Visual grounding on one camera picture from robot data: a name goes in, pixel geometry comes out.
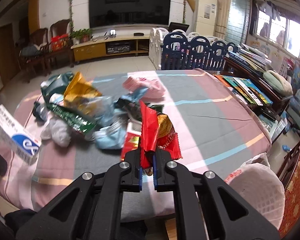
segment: green snack bag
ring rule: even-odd
[[[94,132],[96,123],[88,120],[88,118],[84,115],[77,113],[72,109],[58,106],[56,104],[49,104],[47,107],[55,115],[63,119],[70,127],[81,133],[85,137],[89,137],[89,135],[92,135],[92,133]]]
[[[41,83],[41,93],[46,105],[49,105],[50,98],[53,94],[64,94],[73,77],[74,74],[72,72],[66,72],[60,75],[52,76],[48,80]]]

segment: blue logo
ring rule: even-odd
[[[39,146],[23,134],[12,136],[12,140],[21,145],[30,155],[34,155],[39,150]]]

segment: red snack wrapper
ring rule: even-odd
[[[127,152],[136,150],[138,148],[138,143],[139,143],[139,138],[140,136],[127,132],[126,138],[124,140],[123,148],[121,151],[121,160],[124,160],[124,157]]]
[[[157,146],[170,152],[173,160],[182,158],[178,134],[169,117],[150,109],[142,101],[140,101],[140,109],[142,116],[140,164],[142,168],[147,169],[152,166],[149,151],[154,152]]]
[[[150,109],[140,100],[140,110],[142,116],[141,126],[141,148],[146,152],[155,151],[157,146],[157,136],[159,133],[159,124],[157,111]]]

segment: pink package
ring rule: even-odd
[[[131,92],[141,86],[148,87],[149,89],[144,95],[145,98],[162,98],[165,94],[165,89],[159,80],[128,77],[122,86]]]

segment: yellow snack wrapper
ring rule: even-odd
[[[77,72],[64,93],[66,107],[80,109],[80,105],[87,100],[101,97],[102,94],[85,80],[80,72]]]

